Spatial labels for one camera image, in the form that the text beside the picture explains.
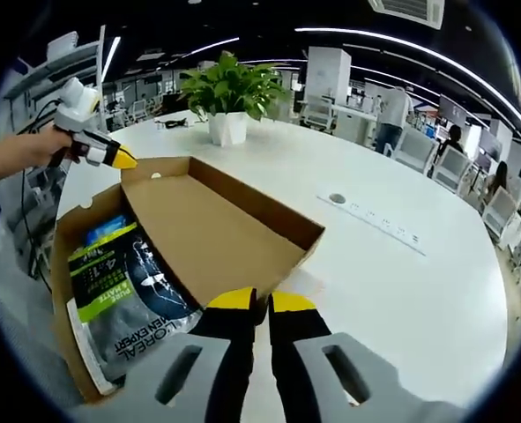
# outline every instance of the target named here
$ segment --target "cardboard box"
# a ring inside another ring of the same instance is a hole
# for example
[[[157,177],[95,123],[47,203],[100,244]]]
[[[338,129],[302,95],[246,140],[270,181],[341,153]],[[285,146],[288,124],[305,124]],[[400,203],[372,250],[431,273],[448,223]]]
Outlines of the cardboard box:
[[[134,213],[202,306],[246,286],[268,294],[312,253],[324,231],[195,158],[140,160],[137,168],[123,171],[121,183],[94,197],[90,208],[78,206],[61,217],[51,258],[56,335],[88,403],[102,396],[86,370],[66,311],[73,296],[68,257],[90,229],[125,210]]]

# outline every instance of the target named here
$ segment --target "desk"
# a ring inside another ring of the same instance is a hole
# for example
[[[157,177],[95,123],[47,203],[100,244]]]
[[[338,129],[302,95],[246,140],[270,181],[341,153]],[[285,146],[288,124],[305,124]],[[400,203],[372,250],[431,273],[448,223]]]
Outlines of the desk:
[[[183,117],[196,121],[187,111],[168,119]],[[247,142],[228,148],[211,144],[206,123],[157,126],[149,120],[113,137],[138,157],[195,155],[326,226],[282,289],[306,294],[332,331],[387,359],[419,397],[466,405],[485,389],[505,354],[505,292],[481,218],[461,198],[380,154],[289,123],[250,120]],[[58,215],[117,182],[116,169],[72,164]],[[426,255],[316,197],[329,190],[418,234]],[[257,328],[255,357],[242,421],[280,423],[266,322]],[[136,398],[122,400],[82,406],[77,417],[144,415]]]
[[[364,113],[361,110],[337,104],[333,104],[332,109],[338,113],[337,128],[334,130],[334,136],[359,145],[368,146],[368,139],[375,126],[377,117]]]

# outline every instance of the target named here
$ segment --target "potted plant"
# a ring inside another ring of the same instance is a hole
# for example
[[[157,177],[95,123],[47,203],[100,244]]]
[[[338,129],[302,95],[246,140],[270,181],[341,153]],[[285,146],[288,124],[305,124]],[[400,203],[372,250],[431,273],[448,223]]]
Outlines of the potted plant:
[[[182,84],[181,98],[188,97],[188,107],[195,114],[207,115],[214,144],[243,143],[246,115],[260,121],[263,116],[272,115],[277,100],[287,97],[272,69],[277,65],[239,64],[236,57],[224,51],[211,68],[184,72],[189,78]]]

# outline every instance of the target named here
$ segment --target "person's arm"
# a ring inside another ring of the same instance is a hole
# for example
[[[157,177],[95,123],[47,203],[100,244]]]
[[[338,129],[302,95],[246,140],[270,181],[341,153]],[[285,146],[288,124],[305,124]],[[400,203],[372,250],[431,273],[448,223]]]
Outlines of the person's arm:
[[[52,155],[70,147],[72,138],[53,126],[38,134],[15,135],[0,141],[0,180],[33,166],[46,166]]]

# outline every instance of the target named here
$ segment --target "green leaves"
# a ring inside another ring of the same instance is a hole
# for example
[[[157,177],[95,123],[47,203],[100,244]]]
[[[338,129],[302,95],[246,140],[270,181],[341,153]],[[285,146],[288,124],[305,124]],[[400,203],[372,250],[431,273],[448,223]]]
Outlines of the green leaves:
[[[287,91],[272,70],[278,64],[246,66],[224,51],[215,66],[184,72],[190,78],[182,84],[182,97],[188,96],[190,110],[195,113],[246,111],[253,119],[260,120],[279,100],[287,97]]]

